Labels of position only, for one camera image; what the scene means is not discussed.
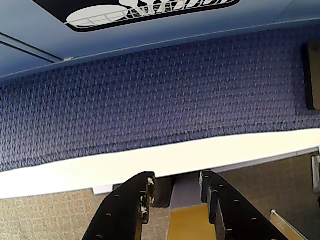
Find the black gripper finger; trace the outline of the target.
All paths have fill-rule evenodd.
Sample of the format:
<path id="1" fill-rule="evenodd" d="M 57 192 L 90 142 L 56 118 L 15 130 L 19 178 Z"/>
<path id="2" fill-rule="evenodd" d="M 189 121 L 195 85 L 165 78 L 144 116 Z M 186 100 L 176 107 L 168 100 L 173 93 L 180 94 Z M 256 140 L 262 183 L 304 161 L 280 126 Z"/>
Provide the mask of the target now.
<path id="1" fill-rule="evenodd" d="M 201 201 L 218 240 L 285 240 L 286 237 L 234 186 L 213 171 L 199 176 Z"/>
<path id="2" fill-rule="evenodd" d="M 113 190 L 100 204 L 84 240 L 140 240 L 155 201 L 155 173 L 141 172 Z"/>

